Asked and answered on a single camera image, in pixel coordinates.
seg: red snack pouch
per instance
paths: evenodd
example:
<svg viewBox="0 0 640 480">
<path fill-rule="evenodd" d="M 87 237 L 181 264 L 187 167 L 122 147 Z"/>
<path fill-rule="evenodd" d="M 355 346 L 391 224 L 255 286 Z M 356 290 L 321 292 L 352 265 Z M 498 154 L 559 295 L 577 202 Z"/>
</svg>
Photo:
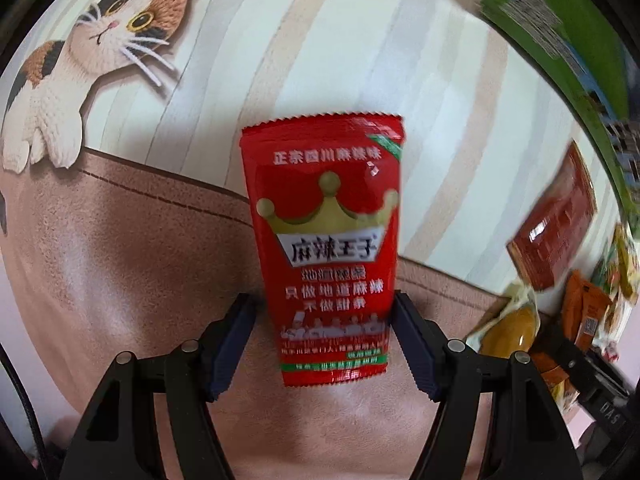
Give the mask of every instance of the red snack pouch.
<svg viewBox="0 0 640 480">
<path fill-rule="evenodd" d="M 595 215 L 591 177 L 572 140 L 558 174 L 507 245 L 523 281 L 534 290 L 554 286 L 569 268 Z"/>
<path fill-rule="evenodd" d="M 386 369 L 402 120 L 344 114 L 245 128 L 240 147 L 285 385 Z"/>
</svg>

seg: black cable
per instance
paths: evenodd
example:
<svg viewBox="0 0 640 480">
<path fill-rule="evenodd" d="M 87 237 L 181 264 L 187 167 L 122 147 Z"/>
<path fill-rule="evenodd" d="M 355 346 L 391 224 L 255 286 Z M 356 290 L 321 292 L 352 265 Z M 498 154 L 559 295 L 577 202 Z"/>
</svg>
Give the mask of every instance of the black cable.
<svg viewBox="0 0 640 480">
<path fill-rule="evenodd" d="M 36 443 L 36 449 L 38 450 L 38 458 L 40 460 L 42 472 L 44 473 L 44 478 L 45 480 L 54 480 L 55 476 L 52 474 L 50 469 L 49 455 L 47 455 L 47 450 L 44 447 L 44 441 L 42 439 L 42 433 L 40 432 L 36 413 L 33 411 L 33 406 L 31 405 L 31 401 L 29 400 L 27 391 L 24 389 L 22 381 L 20 380 L 20 377 L 18 377 L 18 373 L 15 371 L 11 359 L 9 359 L 9 356 L 4 351 L 2 343 L 0 343 L 0 362 L 6 370 L 7 375 L 11 379 L 15 391 L 18 393 L 18 397 L 20 397 L 20 402 L 22 403 L 22 407 L 24 408 L 24 413 L 27 415 L 29 427 L 31 428 L 31 434 L 33 435 L 33 440 Z"/>
</svg>

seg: crown logo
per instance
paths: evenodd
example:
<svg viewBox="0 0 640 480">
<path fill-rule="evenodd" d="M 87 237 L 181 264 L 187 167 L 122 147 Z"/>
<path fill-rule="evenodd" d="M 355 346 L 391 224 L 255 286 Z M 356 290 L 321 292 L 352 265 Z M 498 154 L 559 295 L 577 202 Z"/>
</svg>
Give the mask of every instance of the crown logo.
<svg viewBox="0 0 640 480">
<path fill-rule="evenodd" d="M 387 189 L 381 209 L 358 214 L 338 202 L 340 177 L 333 171 L 323 173 L 318 186 L 324 195 L 322 203 L 302 218 L 280 218 L 268 198 L 261 198 L 255 205 L 258 215 L 278 237 L 292 266 L 375 261 L 391 215 L 398 207 L 398 192 Z"/>
</svg>

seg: cat whiskers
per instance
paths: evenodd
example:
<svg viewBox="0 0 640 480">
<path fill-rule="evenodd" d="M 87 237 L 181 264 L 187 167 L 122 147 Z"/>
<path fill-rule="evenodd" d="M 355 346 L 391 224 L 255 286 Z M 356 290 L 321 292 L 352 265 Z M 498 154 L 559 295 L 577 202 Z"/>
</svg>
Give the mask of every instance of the cat whiskers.
<svg viewBox="0 0 640 480">
<path fill-rule="evenodd" d="M 138 45 L 138 44 L 135 44 L 135 43 L 131 43 L 130 41 L 127 41 L 127 43 L 125 43 L 125 45 L 128 46 L 129 48 L 132 48 L 133 50 L 137 50 L 139 52 L 143 52 L 144 54 L 147 54 L 147 55 L 157 59 L 160 63 L 162 63 L 169 70 L 171 70 L 172 72 L 175 71 L 175 66 L 173 66 L 171 63 L 169 63 L 167 60 L 165 60 L 162 56 L 160 56 L 160 54 L 158 54 L 154 50 L 151 50 L 149 47 L 146 47 L 146 46 L 143 46 L 143 45 Z"/>
<path fill-rule="evenodd" d="M 92 15 L 92 13 L 90 12 L 83 12 L 82 14 L 80 14 L 80 16 L 78 16 L 78 19 L 76 20 L 76 25 L 91 25 L 92 23 L 97 22 L 98 20 L 96 19 L 96 17 L 94 15 Z"/>
<path fill-rule="evenodd" d="M 140 42 L 140 43 L 157 43 L 159 45 L 168 45 L 169 42 L 165 40 L 160 40 L 159 38 L 152 38 L 147 36 L 136 36 L 135 38 L 131 38 L 129 41 L 132 42 Z"/>
<path fill-rule="evenodd" d="M 142 72 L 144 72 L 146 74 L 146 76 L 151 79 L 151 81 L 158 87 L 158 88 L 162 88 L 162 82 L 158 79 L 158 77 L 156 76 L 156 74 L 154 74 L 153 72 L 151 72 L 151 70 L 149 70 L 149 67 L 147 65 L 145 65 L 144 63 L 142 63 L 142 61 L 140 61 L 140 59 L 138 58 L 138 56 L 136 56 L 132 51 L 130 51 L 127 47 L 125 46 L 121 46 L 120 47 L 120 51 L 121 53 L 123 53 L 123 55 L 125 57 L 127 57 L 127 59 L 129 59 L 131 62 L 135 63 L 136 65 L 138 65 L 140 67 L 140 70 L 142 70 Z"/>
</svg>

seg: cat eye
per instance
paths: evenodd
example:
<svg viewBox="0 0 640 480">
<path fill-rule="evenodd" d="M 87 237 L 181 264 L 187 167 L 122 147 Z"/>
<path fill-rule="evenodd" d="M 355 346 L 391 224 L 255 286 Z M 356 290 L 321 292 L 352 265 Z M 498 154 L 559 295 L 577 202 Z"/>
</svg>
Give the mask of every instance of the cat eye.
<svg viewBox="0 0 640 480">
<path fill-rule="evenodd" d="M 126 2 L 126 0 L 116 0 L 109 6 L 107 12 L 105 12 L 104 15 L 109 16 L 110 14 L 113 14 L 114 12 L 116 12 L 116 10 L 124 5 L 124 2 Z"/>
<path fill-rule="evenodd" d="M 154 20 L 154 14 L 146 10 L 145 12 L 140 12 L 137 16 L 134 16 L 131 21 L 127 24 L 127 29 L 131 32 L 138 32 L 143 28 L 147 27 L 149 23 Z"/>
</svg>

